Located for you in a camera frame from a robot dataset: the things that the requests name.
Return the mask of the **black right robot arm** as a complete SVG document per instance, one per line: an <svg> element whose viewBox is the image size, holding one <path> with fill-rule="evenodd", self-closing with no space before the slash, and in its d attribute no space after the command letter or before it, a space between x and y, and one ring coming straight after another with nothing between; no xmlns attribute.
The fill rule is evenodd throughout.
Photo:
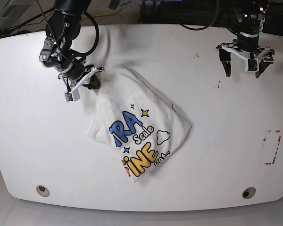
<svg viewBox="0 0 283 226"><path fill-rule="evenodd" d="M46 19L46 39L40 52L39 61L46 68L55 68L66 79L75 83L91 72L93 65L85 66L87 56L93 53L99 43L100 31L95 19L87 12L90 0L57 0L53 15ZM86 16L94 25L95 41L87 52L71 49L72 42L81 30L82 16Z"/></svg>

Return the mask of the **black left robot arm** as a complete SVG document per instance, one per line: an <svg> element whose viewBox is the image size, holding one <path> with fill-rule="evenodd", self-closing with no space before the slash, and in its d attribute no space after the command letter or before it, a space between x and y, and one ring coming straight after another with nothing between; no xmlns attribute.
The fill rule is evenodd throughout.
<svg viewBox="0 0 283 226"><path fill-rule="evenodd" d="M233 9L237 23L231 22L229 16L226 28L236 36L230 43L222 43L216 47L219 60L225 70L226 76L231 77L231 54L244 61L245 71L260 75L274 63L275 51L270 47L260 47L259 35L266 20L267 0L234 0Z"/></svg>

